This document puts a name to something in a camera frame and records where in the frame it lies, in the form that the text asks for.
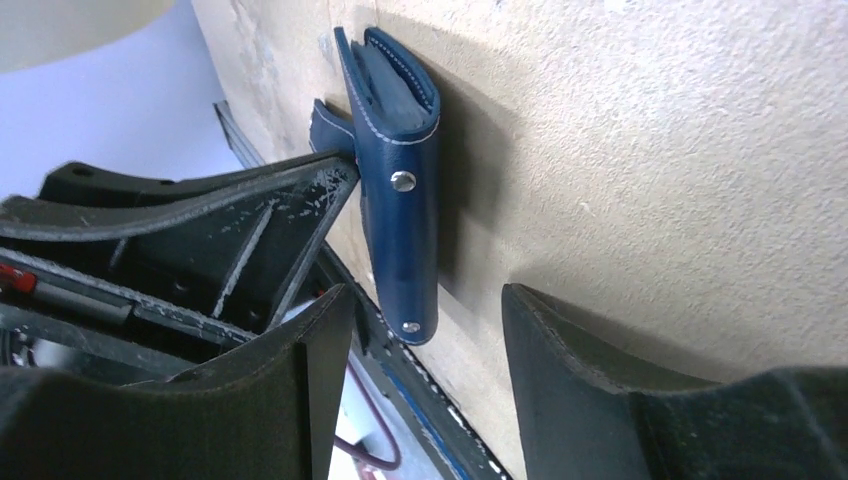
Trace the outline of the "blue leather card holder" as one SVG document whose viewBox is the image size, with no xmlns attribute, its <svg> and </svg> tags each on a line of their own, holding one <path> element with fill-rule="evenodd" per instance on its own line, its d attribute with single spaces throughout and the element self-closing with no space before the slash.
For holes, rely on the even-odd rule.
<svg viewBox="0 0 848 480">
<path fill-rule="evenodd" d="M 333 31 L 351 117 L 315 101 L 314 151 L 354 156 L 360 210 L 378 300 L 404 343 L 428 342 L 438 327 L 438 163 L 441 96 L 418 59 L 368 27 L 360 42 Z"/>
</svg>

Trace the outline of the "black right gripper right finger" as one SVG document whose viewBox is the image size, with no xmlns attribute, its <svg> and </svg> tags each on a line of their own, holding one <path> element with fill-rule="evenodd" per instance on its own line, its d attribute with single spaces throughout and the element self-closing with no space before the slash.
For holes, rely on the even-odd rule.
<svg viewBox="0 0 848 480">
<path fill-rule="evenodd" d="M 589 312 L 519 283 L 501 293 L 531 479 L 843 479 L 847 371 L 777 368 L 715 383 L 590 333 Z"/>
</svg>

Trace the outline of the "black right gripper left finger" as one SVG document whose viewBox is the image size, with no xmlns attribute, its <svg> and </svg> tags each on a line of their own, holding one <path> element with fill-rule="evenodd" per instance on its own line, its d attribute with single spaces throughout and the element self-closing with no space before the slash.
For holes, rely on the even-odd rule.
<svg viewBox="0 0 848 480">
<path fill-rule="evenodd" d="M 165 381 L 113 386 L 1 372 L 5 479 L 324 479 L 355 297 L 336 285 L 295 318 Z"/>
</svg>

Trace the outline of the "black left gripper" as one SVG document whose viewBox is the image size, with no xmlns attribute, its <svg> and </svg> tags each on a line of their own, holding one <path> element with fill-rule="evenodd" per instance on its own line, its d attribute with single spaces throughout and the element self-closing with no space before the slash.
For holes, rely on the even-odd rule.
<svg viewBox="0 0 848 480">
<path fill-rule="evenodd" d="M 253 340 L 358 179 L 339 150 L 180 181 L 60 166 L 1 204 L 2 366 L 131 384 Z"/>
</svg>

